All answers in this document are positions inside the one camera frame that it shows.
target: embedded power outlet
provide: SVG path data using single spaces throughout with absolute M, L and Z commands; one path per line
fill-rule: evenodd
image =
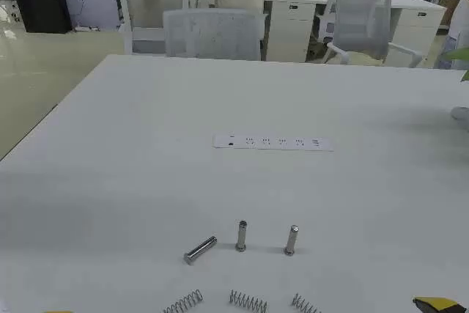
M 257 150 L 333 150 L 327 139 L 250 135 L 214 135 L 213 146 L 215 148 Z

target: tiled floor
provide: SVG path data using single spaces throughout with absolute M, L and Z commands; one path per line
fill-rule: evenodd
M 423 66 L 433 65 L 442 43 L 439 36 Z M 26 33 L 0 4 L 0 159 L 101 60 L 122 52 L 117 32 Z M 352 63 L 377 64 L 360 54 Z

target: yellow object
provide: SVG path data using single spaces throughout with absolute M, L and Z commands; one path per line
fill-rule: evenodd
M 465 313 L 466 308 L 456 301 L 443 297 L 415 297 L 416 304 L 422 313 Z
M 449 299 L 443 298 L 443 297 L 415 297 L 414 301 L 415 300 L 419 300 L 419 301 L 428 303 L 430 306 L 435 308 L 437 311 L 441 311 L 443 309 L 447 309 L 451 306 L 455 306 L 455 305 L 458 304 L 457 302 L 455 302 L 453 300 L 449 300 Z

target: metal spring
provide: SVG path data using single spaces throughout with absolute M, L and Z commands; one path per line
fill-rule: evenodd
M 267 311 L 267 302 L 234 290 L 229 294 L 229 302 L 256 313 L 265 313 Z
M 298 308 L 302 313 L 317 313 L 317 308 L 314 308 L 312 304 L 306 302 L 306 300 L 298 294 L 293 298 L 292 306 Z
M 199 290 L 191 292 L 189 295 L 184 296 L 171 306 L 163 310 L 163 313 L 183 313 L 194 307 L 196 304 L 202 302 L 204 298 Z

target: white drawer cabinet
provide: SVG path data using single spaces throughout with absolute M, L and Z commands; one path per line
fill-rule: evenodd
M 282 20 L 270 27 L 268 62 L 305 62 L 312 21 Z
M 272 4 L 272 17 L 279 20 L 310 21 L 314 16 L 314 4 L 295 1 L 275 1 Z
M 305 62 L 314 4 L 274 1 L 265 59 L 268 62 Z
M 441 10 L 412 10 L 403 9 L 394 31 L 392 42 L 403 45 L 424 55 L 430 52 L 437 33 L 444 9 Z M 385 66 L 405 67 L 412 58 L 391 49 L 385 61 Z
M 441 10 L 403 9 L 398 26 L 436 27 L 441 23 Z

